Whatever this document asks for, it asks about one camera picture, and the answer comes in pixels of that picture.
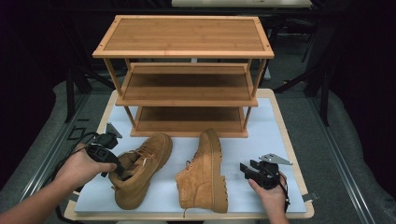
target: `person's left hand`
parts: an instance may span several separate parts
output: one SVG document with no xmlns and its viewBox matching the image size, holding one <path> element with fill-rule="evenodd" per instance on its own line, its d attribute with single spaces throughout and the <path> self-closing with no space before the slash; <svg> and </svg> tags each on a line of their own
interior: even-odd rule
<svg viewBox="0 0 396 224">
<path fill-rule="evenodd" d="M 73 189 L 77 189 L 102 172 L 111 172 L 117 168 L 115 163 L 96 162 L 87 154 L 85 144 L 76 146 L 77 152 L 70 156 L 64 166 L 55 176 L 54 181 L 70 183 Z"/>
</svg>

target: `human hand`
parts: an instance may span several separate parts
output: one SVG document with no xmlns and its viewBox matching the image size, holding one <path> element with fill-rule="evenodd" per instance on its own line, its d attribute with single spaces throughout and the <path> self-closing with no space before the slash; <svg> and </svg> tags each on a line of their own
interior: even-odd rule
<svg viewBox="0 0 396 224">
<path fill-rule="evenodd" d="M 256 193 L 259 195 L 262 201 L 262 206 L 264 207 L 271 223 L 273 223 L 274 220 L 276 220 L 276 222 L 278 222 L 280 219 L 286 220 L 286 215 L 285 215 L 286 196 L 285 193 L 283 192 L 283 189 L 279 185 L 277 185 L 273 189 L 264 189 L 260 187 L 252 179 L 249 179 L 248 183 L 253 188 L 253 190 L 256 191 Z M 285 188 L 286 177 L 282 173 L 280 173 L 280 184 Z"/>
<path fill-rule="evenodd" d="M 76 153 L 70 156 L 55 176 L 54 181 L 70 184 L 71 190 L 77 189 L 102 172 L 111 172 L 117 168 L 115 163 L 96 162 L 87 154 L 85 144 L 78 144 Z"/>
</svg>

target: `shoe rack top shelf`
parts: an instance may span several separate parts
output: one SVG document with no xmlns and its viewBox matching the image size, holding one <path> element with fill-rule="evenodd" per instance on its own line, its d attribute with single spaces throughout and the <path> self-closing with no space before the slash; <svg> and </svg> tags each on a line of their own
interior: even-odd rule
<svg viewBox="0 0 396 224">
<path fill-rule="evenodd" d="M 272 59 L 257 17 L 119 15 L 93 58 Z"/>
</svg>

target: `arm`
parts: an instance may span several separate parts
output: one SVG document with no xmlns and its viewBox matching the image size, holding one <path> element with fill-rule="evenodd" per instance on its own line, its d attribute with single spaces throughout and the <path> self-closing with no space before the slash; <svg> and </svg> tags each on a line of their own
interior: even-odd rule
<svg viewBox="0 0 396 224">
<path fill-rule="evenodd" d="M 43 223 L 66 196 L 116 166 L 93 161 L 85 150 L 80 150 L 66 161 L 50 184 L 1 214 L 0 223 Z"/>
<path fill-rule="evenodd" d="M 274 189 L 267 190 L 260 187 L 252 179 L 249 179 L 248 183 L 262 200 L 262 206 L 264 207 L 271 224 L 289 223 L 285 214 L 285 194 L 279 185 Z M 280 178 L 280 183 L 282 186 L 285 186 L 286 181 L 283 177 Z"/>
</svg>

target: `shoe rack shelf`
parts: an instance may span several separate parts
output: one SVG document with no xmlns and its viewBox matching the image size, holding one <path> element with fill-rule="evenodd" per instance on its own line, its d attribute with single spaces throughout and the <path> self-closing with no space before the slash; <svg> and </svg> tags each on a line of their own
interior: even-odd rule
<svg viewBox="0 0 396 224">
<path fill-rule="evenodd" d="M 92 55 L 105 60 L 131 135 L 248 137 L 251 107 L 274 53 L 257 17 L 116 16 Z M 243 59 L 245 63 L 131 63 L 130 59 Z M 112 59 L 128 68 L 122 83 Z M 261 60 L 255 80 L 249 72 Z M 133 116 L 129 106 L 137 106 Z"/>
</svg>

